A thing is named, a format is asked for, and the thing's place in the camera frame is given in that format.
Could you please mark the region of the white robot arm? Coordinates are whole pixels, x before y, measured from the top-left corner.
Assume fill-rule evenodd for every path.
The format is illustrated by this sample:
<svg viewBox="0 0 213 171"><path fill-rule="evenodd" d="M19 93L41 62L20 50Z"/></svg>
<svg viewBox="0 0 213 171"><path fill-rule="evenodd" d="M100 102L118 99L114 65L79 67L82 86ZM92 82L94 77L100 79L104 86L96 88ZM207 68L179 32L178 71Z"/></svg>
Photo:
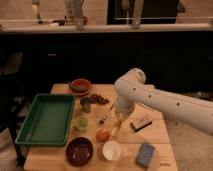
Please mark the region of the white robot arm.
<svg viewBox="0 0 213 171"><path fill-rule="evenodd" d="M115 81L116 112L129 116L133 113L135 104L142 103L213 135L213 102L149 88L145 81L146 75L139 68L129 70Z"/></svg>

